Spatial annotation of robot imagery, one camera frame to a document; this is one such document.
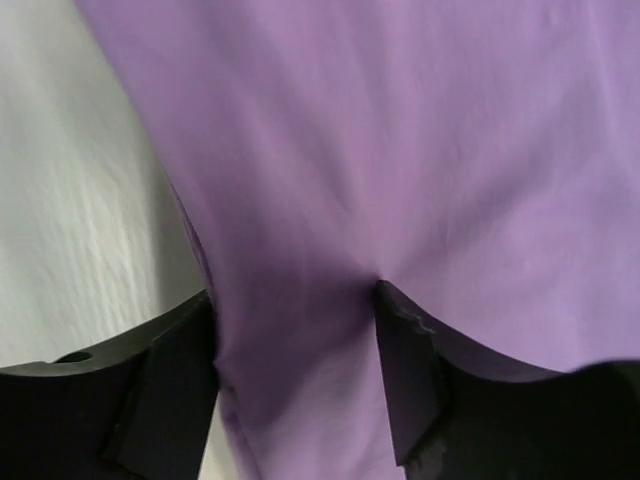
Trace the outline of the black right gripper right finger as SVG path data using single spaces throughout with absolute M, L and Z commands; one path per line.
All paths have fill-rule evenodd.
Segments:
M 373 290 L 394 458 L 409 479 L 635 479 L 639 364 L 553 372 Z

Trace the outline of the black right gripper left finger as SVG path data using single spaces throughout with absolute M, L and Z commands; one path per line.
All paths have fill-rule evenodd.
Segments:
M 55 362 L 2 368 L 2 478 L 198 478 L 219 391 L 214 320 L 201 292 Z

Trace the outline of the purple trousers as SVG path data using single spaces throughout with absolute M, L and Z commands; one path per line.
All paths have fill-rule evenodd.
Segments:
M 82 1 L 218 313 L 245 479 L 398 479 L 386 279 L 531 379 L 639 353 L 635 1 Z

